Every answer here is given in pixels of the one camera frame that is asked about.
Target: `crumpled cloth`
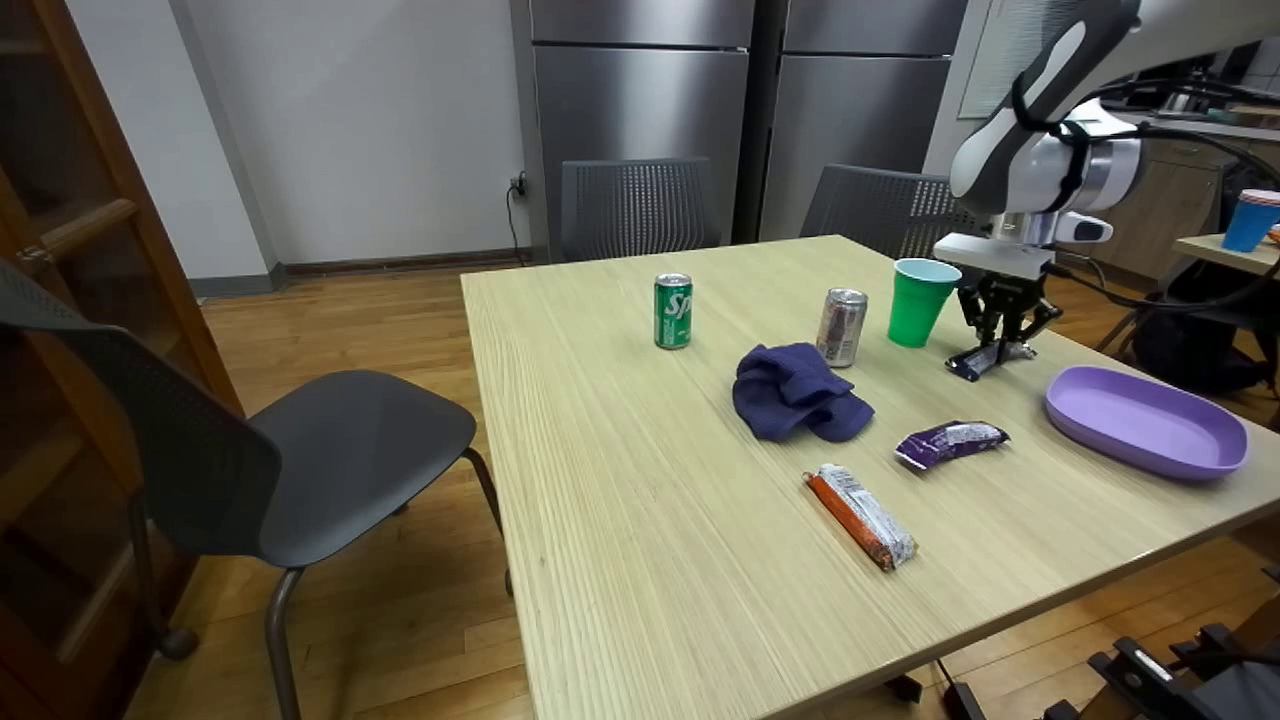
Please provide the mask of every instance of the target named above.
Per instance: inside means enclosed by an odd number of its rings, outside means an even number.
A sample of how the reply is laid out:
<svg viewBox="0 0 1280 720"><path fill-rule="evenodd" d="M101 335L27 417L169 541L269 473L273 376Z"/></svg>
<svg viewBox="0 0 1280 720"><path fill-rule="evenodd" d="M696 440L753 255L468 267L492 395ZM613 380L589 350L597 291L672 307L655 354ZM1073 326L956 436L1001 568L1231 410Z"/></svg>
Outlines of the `crumpled cloth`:
<svg viewBox="0 0 1280 720"><path fill-rule="evenodd" d="M861 436L876 410L851 395L811 344L755 344L731 380L731 410L761 440L815 433L831 445Z"/></svg>

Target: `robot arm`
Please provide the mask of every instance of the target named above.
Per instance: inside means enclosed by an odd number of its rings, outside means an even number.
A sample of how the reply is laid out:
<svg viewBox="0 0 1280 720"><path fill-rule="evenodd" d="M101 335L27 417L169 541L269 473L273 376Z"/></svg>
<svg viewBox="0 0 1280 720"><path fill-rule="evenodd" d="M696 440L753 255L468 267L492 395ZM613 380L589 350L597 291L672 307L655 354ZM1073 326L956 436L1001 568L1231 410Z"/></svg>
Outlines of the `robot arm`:
<svg viewBox="0 0 1280 720"><path fill-rule="evenodd" d="M1032 356L1026 342L1061 315L1043 299L1051 245L1110 240L1111 228L1081 214L1120 205L1137 182L1142 140L1081 97L1151 66L1280 37L1278 0L1073 0L1073 12L952 159L952 197L995 217L992 238L952 231L935 245L939 260L977 274L962 307L981 350L947 359L970 380Z"/></svg>

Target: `wooden table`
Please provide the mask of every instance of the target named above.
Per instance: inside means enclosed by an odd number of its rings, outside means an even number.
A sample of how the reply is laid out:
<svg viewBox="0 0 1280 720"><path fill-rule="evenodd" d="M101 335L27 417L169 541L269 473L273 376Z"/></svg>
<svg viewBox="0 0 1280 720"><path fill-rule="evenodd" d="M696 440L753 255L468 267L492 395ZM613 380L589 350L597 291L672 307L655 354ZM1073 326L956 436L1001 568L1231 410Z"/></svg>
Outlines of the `wooden table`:
<svg viewBox="0 0 1280 720"><path fill-rule="evenodd" d="M664 267L696 279L685 354L653 350ZM845 376L876 426L761 445L731 413L738 359L811 342L831 286L872 298ZM1111 359L1043 333L1042 359L963 386L945 374L973 350L956 299L927 350L898 350L887 287L887 260L838 238L466 277L542 716L763 716L872 688L1280 500L1272 433L1250 426L1229 485L1144 476L1042 413L1061 369ZM1012 440L927 481L892 460L956 417ZM815 465L851 470L919 555L872 568L804 494Z"/></svg>
<svg viewBox="0 0 1280 720"><path fill-rule="evenodd" d="M1280 260L1278 245L1259 245L1251 252L1229 252L1226 238L1182 238L1171 248L1182 255L1226 266L1226 267L1251 274L1251 277L1267 277L1267 267L1278 267L1278 260Z"/></svg>

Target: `purple candy wrapper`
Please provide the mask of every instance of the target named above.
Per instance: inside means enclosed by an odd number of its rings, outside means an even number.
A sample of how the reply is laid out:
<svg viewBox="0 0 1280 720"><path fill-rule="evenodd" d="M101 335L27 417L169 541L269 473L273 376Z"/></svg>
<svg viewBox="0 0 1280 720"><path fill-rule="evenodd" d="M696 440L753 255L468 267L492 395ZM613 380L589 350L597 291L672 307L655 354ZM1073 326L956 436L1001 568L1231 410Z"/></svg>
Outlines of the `purple candy wrapper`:
<svg viewBox="0 0 1280 720"><path fill-rule="evenodd" d="M932 473L935 465L947 465L956 456L989 452L1009 440L1005 429L984 426L984 419L947 419L927 433L912 433L908 440L898 445L898 460L908 465L912 473Z"/></svg>

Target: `green soda can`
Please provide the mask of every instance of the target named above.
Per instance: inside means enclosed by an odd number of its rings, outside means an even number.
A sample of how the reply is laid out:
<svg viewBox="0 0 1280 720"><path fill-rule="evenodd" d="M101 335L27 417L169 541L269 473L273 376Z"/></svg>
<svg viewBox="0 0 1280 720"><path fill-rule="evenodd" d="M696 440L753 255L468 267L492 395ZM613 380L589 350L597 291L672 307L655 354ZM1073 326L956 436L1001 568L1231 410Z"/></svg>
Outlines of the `green soda can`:
<svg viewBox="0 0 1280 720"><path fill-rule="evenodd" d="M687 350L692 342L692 277L660 274L653 279L653 344Z"/></svg>

